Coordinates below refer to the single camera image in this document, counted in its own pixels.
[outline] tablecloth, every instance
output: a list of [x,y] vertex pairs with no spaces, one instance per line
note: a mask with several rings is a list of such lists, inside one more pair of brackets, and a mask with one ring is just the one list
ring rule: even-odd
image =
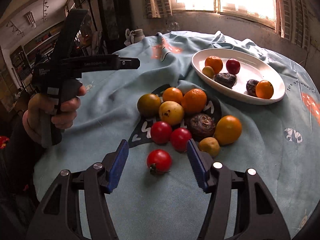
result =
[[[284,98],[267,106],[249,105],[206,85],[193,70],[191,57],[217,46],[248,53],[273,67],[286,86]],[[207,112],[219,114],[220,108],[222,116],[234,115],[243,126],[238,141],[222,147],[215,160],[236,171],[256,169],[293,237],[320,198],[320,95],[304,68],[249,39],[238,41],[220,31],[158,33],[116,53],[139,58],[140,68],[83,74],[80,81],[88,93],[81,98],[73,127],[35,166],[38,198],[61,170],[85,170],[126,139],[130,151],[123,174],[118,188],[106,195],[119,239],[196,239],[210,195],[198,188],[186,154],[174,151],[170,143],[160,147],[151,142],[150,127],[156,119],[141,120],[136,105],[143,94],[161,96],[169,86],[183,93],[201,88],[209,98]],[[160,177],[150,175],[146,167],[148,153],[157,148],[173,158],[171,172]],[[83,192],[79,198],[83,233],[90,238]],[[235,214],[233,201],[226,236],[232,235]]]

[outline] white oval plate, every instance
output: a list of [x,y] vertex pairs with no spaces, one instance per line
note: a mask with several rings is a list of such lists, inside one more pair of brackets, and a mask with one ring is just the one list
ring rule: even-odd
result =
[[[217,56],[221,58],[223,62],[223,69],[220,73],[228,72],[226,69],[227,60],[235,58],[240,62],[240,71],[236,75],[237,81],[232,89],[215,82],[202,73],[204,62],[209,56]],[[284,97],[285,87],[280,75],[262,60],[244,52],[232,49],[204,49],[198,51],[192,56],[191,63],[198,76],[204,82],[228,97],[254,105],[269,105],[280,101]],[[247,81],[250,79],[255,79],[257,81],[268,80],[273,85],[274,89],[272,98],[263,99],[249,96],[247,94],[246,85]]]

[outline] wrist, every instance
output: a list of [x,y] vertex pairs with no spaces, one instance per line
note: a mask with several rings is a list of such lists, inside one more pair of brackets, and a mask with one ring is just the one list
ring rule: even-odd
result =
[[41,136],[33,130],[28,123],[28,110],[23,114],[22,117],[23,127],[29,137],[36,143],[41,144]]

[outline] red cloth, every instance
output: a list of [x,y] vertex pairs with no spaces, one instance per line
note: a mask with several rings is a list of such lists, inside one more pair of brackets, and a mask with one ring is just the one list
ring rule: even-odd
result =
[[8,142],[9,142],[9,138],[8,137],[0,136],[0,149],[4,149]]

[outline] hand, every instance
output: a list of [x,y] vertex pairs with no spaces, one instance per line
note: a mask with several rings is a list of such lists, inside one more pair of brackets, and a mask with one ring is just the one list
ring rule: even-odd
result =
[[[78,96],[84,96],[87,90],[84,86],[80,87]],[[67,129],[73,125],[73,120],[77,116],[76,110],[80,107],[81,101],[78,97],[75,97],[69,101],[61,104],[61,114],[57,114],[51,118],[51,122],[59,129]],[[39,137],[41,138],[41,127],[40,127],[40,110],[46,113],[52,113],[54,110],[54,103],[46,95],[36,94],[28,104],[28,111],[25,113],[28,125],[24,122],[24,127],[28,135],[34,141],[39,143]],[[31,135],[32,132],[28,130],[29,126],[33,132],[38,136]]]

